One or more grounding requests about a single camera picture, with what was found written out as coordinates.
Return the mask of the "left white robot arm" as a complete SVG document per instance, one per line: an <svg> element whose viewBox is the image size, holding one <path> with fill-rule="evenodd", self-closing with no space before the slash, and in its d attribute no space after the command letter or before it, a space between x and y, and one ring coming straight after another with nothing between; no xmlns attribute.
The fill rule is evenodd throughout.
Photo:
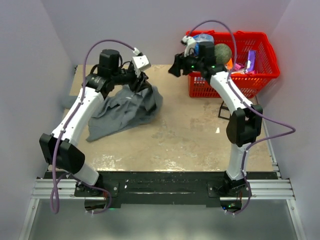
<svg viewBox="0 0 320 240"><path fill-rule="evenodd" d="M92 196L103 193L101 174L85 163L85 155L78 148L80 136L99 105L115 86L127 85L138 92L148 77L145 70L151 67L146 55L135 49L128 68L123 67L120 52L104 49L85 76L78 96L62 122L50 133L42 134L39 144L45 161L57 169L74 175Z"/></svg>

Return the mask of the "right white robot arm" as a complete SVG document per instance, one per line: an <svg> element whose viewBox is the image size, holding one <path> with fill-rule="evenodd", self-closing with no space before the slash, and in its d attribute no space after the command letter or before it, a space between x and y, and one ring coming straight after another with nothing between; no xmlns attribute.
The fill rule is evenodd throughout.
<svg viewBox="0 0 320 240"><path fill-rule="evenodd" d="M175 55L168 72L176 77L199 72L220 95L230 112L226 127L231 143L230 160L223 180L214 190L219 195L233 197L246 185L249 147L261 134L262 107L254 105L237 88L225 64L218 61L213 42L196 43L192 37L185 37L181 43L185 50Z"/></svg>

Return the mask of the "grey button shirt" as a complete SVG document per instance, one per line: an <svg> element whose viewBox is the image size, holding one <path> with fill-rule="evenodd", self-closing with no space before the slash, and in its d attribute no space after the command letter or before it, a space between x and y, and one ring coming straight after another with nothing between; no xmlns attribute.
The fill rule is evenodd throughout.
<svg viewBox="0 0 320 240"><path fill-rule="evenodd" d="M88 121L91 143L139 125L151 123L160 112L163 96L154 85L147 86L138 93L124 85L114 96L108 96Z"/></svg>

